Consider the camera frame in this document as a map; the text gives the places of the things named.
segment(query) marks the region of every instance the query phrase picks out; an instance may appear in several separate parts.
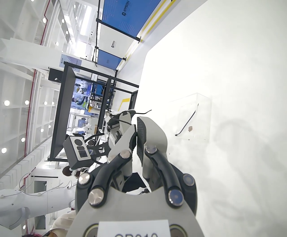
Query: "white cable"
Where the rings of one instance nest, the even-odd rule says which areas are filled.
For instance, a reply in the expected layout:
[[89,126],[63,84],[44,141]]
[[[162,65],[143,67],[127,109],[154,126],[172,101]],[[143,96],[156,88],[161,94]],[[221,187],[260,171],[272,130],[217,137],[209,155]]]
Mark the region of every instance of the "white cable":
[[56,189],[56,188],[58,188],[59,186],[61,186],[63,183],[60,183],[58,186],[56,186],[56,187],[54,187],[54,188],[51,188],[51,189],[49,189],[49,190],[47,190],[47,191],[45,191],[45,192],[42,192],[42,193],[37,193],[37,194],[28,194],[28,193],[25,193],[26,195],[29,195],[29,196],[41,196],[42,194],[44,194],[44,193],[46,193],[46,192],[48,192],[48,191],[51,191],[51,190],[53,190],[53,189]]
[[[70,180],[70,181],[68,182],[68,184],[67,184],[66,186],[64,186],[64,187],[60,187],[60,186],[63,184],[63,183],[60,183],[58,186],[56,186],[56,187],[54,187],[54,188],[51,188],[51,189],[49,189],[49,190],[47,190],[47,191],[45,191],[45,192],[43,192],[43,193],[37,193],[37,194],[28,194],[28,193],[25,193],[25,194],[28,195],[28,196],[41,196],[42,194],[44,194],[44,193],[46,193],[46,192],[48,192],[48,191],[51,191],[51,190],[53,190],[53,189],[56,189],[56,188],[65,188],[65,187],[67,187],[67,186],[69,185],[70,182],[72,182],[72,181]],[[22,190],[21,192],[15,193],[15,194],[11,194],[11,195],[1,195],[0,198],[18,195],[19,193],[24,192],[27,188],[25,188],[25,189]]]

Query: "joyson logo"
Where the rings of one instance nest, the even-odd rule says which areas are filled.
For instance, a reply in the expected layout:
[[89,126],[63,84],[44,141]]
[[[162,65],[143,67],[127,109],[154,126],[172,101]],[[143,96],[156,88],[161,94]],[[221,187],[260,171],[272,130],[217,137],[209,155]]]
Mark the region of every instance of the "joyson logo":
[[127,1],[126,4],[125,4],[124,10],[122,12],[123,16],[127,15],[127,10],[128,10],[129,5],[130,5],[130,1]]
[[117,44],[116,41],[113,41],[111,47],[114,48],[116,44]]

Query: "person's hair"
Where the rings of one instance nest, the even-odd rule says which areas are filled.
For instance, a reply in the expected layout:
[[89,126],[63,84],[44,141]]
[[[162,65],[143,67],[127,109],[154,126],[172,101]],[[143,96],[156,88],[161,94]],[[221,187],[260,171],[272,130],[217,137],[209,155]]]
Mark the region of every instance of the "person's hair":
[[[65,176],[71,176],[72,175],[72,171],[70,170],[70,166],[68,165],[68,166],[64,167],[63,170],[62,170],[62,173]],[[80,174],[81,174],[81,171],[77,171],[77,173],[75,174],[75,177],[79,178]]]
[[70,170],[70,166],[66,166],[63,168],[62,170],[63,175],[65,176],[71,176],[72,175],[72,171]]

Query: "red pipe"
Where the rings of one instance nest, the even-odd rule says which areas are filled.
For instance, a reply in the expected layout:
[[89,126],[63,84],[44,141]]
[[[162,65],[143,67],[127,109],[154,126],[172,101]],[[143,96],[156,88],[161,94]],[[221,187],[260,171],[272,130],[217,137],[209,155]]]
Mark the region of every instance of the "red pipe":
[[[47,24],[48,24],[48,19],[46,17],[46,13],[47,13],[47,9],[48,9],[48,6],[50,4],[50,1],[48,1],[48,4],[47,4],[47,7],[45,9],[45,12],[44,12],[44,17],[46,18],[46,23],[45,23],[45,27],[44,27],[44,32],[42,34],[42,38],[41,38],[41,42],[40,42],[40,45],[42,45],[42,42],[43,42],[43,39],[44,39],[44,34],[45,34],[45,31],[46,31],[46,27],[47,27]],[[30,106],[31,106],[31,99],[32,99],[32,92],[33,92],[33,86],[34,86],[34,81],[35,81],[35,75],[36,75],[36,69],[34,69],[34,75],[33,75],[33,80],[32,80],[32,86],[31,86],[31,94],[30,94],[30,103],[29,103],[29,108],[28,108],[28,116],[27,116],[27,126],[26,126],[26,135],[25,135],[25,148],[24,148],[24,156],[26,157],[27,156],[27,152],[26,152],[26,148],[27,148],[27,134],[28,134],[28,123],[29,123],[29,115],[30,115]]]

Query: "black speaker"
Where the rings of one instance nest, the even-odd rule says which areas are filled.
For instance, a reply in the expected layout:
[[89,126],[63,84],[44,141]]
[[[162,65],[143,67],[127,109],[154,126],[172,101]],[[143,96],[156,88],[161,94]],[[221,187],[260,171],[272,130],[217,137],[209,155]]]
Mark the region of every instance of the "black speaker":
[[50,68],[48,80],[52,82],[61,83],[63,72],[54,68]]

